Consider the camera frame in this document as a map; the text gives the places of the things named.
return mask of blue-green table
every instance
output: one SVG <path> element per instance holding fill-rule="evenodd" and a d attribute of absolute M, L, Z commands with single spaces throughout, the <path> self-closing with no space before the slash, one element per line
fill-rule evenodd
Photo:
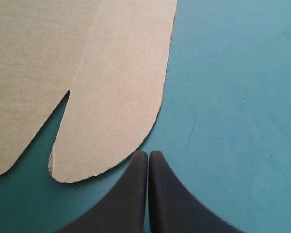
<path fill-rule="evenodd" d="M 126 168 L 129 159 L 55 182 L 47 164 L 64 107 L 0 176 L 0 233 L 64 226 Z M 184 185 L 237 228 L 291 233 L 291 0 L 178 0 L 162 108 L 140 149 L 162 150 Z"/>

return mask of teal floor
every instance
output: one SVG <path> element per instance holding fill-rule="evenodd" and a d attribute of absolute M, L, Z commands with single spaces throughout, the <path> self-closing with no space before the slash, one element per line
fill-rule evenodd
<path fill-rule="evenodd" d="M 291 0 L 178 0 L 167 70 L 140 149 L 162 150 L 190 192 L 235 227 L 291 233 Z M 64 108 L 0 176 L 0 233 L 61 228 L 125 170 L 129 159 L 75 184 L 50 177 Z"/>

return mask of teal surface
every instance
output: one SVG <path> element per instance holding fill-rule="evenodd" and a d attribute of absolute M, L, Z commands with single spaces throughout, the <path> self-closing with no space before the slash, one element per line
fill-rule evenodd
<path fill-rule="evenodd" d="M 127 165 L 52 180 L 57 112 L 0 177 L 0 232 L 58 229 Z M 178 0 L 162 108 L 140 149 L 162 150 L 191 193 L 237 228 L 291 233 L 291 0 Z"/>

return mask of cardboard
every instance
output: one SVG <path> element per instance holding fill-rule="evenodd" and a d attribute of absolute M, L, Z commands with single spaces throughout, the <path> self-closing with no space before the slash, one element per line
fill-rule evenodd
<path fill-rule="evenodd" d="M 132 153 L 161 105 L 176 4 L 0 1 L 0 174 L 68 90 L 56 180 L 98 175 Z"/>

